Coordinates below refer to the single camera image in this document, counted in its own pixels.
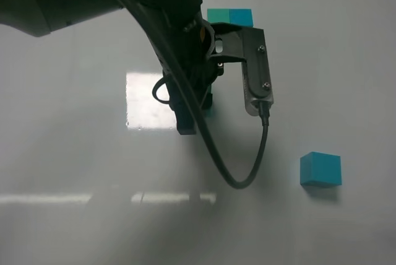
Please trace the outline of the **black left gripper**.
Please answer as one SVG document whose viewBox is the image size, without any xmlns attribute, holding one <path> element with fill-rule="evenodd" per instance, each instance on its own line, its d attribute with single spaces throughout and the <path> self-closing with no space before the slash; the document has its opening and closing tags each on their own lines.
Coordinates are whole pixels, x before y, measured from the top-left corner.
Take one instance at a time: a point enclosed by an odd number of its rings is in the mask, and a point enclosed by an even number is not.
<svg viewBox="0 0 396 265">
<path fill-rule="evenodd" d="M 209 61 L 214 52 L 212 27 L 202 17 L 202 0 L 139 0 L 139 5 L 158 26 L 201 109 L 211 109 L 212 83 L 220 71 L 216 63 Z M 177 132 L 195 135 L 195 121 L 183 99 L 173 100 L 173 111 Z"/>
</svg>

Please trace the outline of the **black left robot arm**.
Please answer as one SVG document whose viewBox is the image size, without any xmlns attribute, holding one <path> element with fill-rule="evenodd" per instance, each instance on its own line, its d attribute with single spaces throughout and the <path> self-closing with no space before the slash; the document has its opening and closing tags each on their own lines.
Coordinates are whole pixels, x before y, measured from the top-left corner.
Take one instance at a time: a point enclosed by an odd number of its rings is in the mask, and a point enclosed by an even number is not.
<svg viewBox="0 0 396 265">
<path fill-rule="evenodd" d="M 162 66 L 180 134 L 208 134 L 201 105 L 217 66 L 209 60 L 214 31 L 202 0 L 1 0 L 1 23 L 34 37 L 127 9 Z"/>
</svg>

